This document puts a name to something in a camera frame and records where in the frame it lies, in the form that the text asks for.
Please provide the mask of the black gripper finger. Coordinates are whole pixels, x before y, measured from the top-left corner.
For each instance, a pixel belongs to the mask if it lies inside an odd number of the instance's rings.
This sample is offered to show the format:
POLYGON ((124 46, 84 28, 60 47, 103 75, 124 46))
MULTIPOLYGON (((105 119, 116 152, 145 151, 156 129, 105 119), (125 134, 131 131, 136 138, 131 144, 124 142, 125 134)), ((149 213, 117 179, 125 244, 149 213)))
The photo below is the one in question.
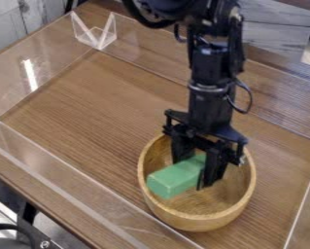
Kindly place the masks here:
POLYGON ((223 144, 215 144, 206 150, 204 165, 199 172, 196 190, 210 187, 223 176, 228 161, 223 144))
POLYGON ((171 136, 171 157, 172 162, 177 163, 181 160, 187 160, 195 155, 195 145, 189 137, 180 134, 171 136))

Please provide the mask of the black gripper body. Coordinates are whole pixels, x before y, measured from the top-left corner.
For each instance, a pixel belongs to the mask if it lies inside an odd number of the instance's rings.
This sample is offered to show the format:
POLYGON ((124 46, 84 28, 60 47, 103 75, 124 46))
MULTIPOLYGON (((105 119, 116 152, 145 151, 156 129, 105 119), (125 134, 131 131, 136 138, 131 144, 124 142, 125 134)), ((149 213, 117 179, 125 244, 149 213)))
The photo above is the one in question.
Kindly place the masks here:
POLYGON ((243 110, 235 105, 236 88, 248 91, 243 82, 231 82, 222 88, 189 83, 188 111, 167 109, 163 125, 165 135, 189 137, 195 149, 204 152, 215 144, 223 144, 227 161, 234 165, 242 162, 247 139, 231 126, 232 113, 248 112, 248 109, 243 110))

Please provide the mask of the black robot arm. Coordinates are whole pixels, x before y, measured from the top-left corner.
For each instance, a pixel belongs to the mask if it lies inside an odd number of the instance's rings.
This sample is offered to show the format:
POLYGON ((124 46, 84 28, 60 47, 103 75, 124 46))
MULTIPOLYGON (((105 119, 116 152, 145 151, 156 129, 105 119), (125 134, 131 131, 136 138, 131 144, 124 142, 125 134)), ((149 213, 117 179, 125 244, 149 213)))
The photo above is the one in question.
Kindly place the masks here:
POLYGON ((163 133, 171 138, 175 162, 204 151, 196 187, 208 187, 224 174, 227 165, 243 160, 246 137, 232 128, 236 89, 247 85, 243 72, 243 15, 239 0, 120 0, 133 19, 151 29, 184 27, 175 40, 187 46, 191 78, 188 110, 165 110, 163 133))

